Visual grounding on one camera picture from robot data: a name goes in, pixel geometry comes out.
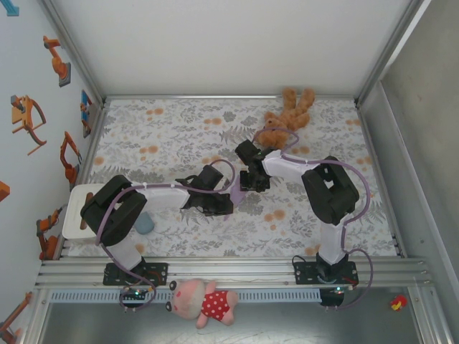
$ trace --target floral patterned surface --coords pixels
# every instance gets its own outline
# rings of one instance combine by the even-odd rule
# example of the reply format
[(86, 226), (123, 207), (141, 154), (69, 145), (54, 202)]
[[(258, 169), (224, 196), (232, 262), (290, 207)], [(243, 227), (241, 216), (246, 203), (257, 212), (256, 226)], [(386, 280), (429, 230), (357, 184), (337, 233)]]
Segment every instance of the floral patterned surface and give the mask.
[[(218, 158), (244, 168), (235, 148), (263, 127), (263, 115), (279, 113), (281, 99), (114, 100), (99, 142), (91, 183), (105, 183), (116, 174), (131, 181), (161, 183), (198, 174)], [(372, 202), (366, 216), (349, 225), (346, 246), (370, 255), (395, 255), (392, 236), (379, 195), (371, 158), (352, 100), (317, 100), (311, 122), (298, 131), (291, 154), (320, 159), (328, 155), (356, 166), (368, 180)], [(215, 165), (229, 177), (223, 163)], [(364, 187), (349, 173), (361, 200)], [(363, 206), (359, 202), (357, 209)], [(301, 185), (271, 179), (265, 193), (248, 193), (227, 221), (205, 217), (195, 209), (145, 209), (155, 229), (130, 236), (145, 256), (291, 257), (314, 255), (320, 225)], [(103, 256), (91, 244), (72, 243), (71, 256)]]

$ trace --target red toy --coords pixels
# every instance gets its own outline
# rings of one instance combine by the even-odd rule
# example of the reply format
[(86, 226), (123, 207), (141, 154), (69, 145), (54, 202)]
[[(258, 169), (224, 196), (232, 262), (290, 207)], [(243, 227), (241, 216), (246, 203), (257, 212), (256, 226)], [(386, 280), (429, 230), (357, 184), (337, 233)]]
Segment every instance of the red toy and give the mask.
[(399, 312), (400, 310), (403, 309), (403, 307), (406, 307), (407, 304), (408, 304), (407, 298), (403, 295), (398, 295), (396, 298), (392, 300), (392, 302), (390, 303), (390, 307), (395, 312)]

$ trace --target stuffed pig toy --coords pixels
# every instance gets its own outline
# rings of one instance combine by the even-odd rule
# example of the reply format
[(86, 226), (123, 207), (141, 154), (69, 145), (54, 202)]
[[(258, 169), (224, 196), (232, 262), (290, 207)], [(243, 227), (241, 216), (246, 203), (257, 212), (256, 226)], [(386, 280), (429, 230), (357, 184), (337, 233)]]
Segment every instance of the stuffed pig toy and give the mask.
[(172, 301), (166, 303), (169, 312), (187, 320), (198, 319), (197, 328), (203, 328), (208, 318), (232, 325), (237, 294), (227, 290), (215, 290), (216, 282), (205, 285), (202, 279), (191, 279), (182, 283), (172, 281), (169, 288), (174, 291)]

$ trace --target teddy bear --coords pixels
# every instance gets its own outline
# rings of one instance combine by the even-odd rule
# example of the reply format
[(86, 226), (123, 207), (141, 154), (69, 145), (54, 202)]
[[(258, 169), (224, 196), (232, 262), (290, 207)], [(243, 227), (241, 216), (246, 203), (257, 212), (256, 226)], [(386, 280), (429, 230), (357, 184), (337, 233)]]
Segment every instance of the teddy bear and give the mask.
[[(311, 88), (306, 88), (301, 94), (300, 101), (296, 103), (296, 90), (287, 87), (282, 91), (284, 109), (279, 116), (268, 111), (265, 114), (265, 127), (285, 128), (297, 131), (299, 128), (306, 127), (311, 119), (308, 109), (316, 99), (316, 93)], [(281, 130), (266, 130), (261, 132), (257, 141), (264, 147), (274, 147), (282, 149), (287, 142), (289, 134)]]
[(235, 322), (237, 294), (215, 290), (216, 286), (215, 281), (205, 285), (202, 279), (190, 279), (182, 283), (172, 281), (169, 289), (174, 291), (174, 296), (166, 303), (166, 309), (187, 320), (197, 318), (196, 327), (199, 329), (207, 324), (210, 317), (230, 326)]

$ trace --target small blue block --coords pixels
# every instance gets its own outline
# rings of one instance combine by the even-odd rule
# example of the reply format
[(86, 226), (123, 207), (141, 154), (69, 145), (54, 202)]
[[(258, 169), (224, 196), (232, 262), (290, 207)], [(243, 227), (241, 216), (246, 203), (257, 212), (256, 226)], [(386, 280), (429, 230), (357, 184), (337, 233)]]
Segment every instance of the small blue block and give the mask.
[(151, 231), (153, 231), (153, 229), (155, 228), (155, 224), (153, 223), (153, 220), (151, 219), (150, 215), (148, 215), (148, 213), (146, 212), (143, 212), (136, 219), (136, 222), (134, 223), (134, 228), (139, 234), (148, 234)]

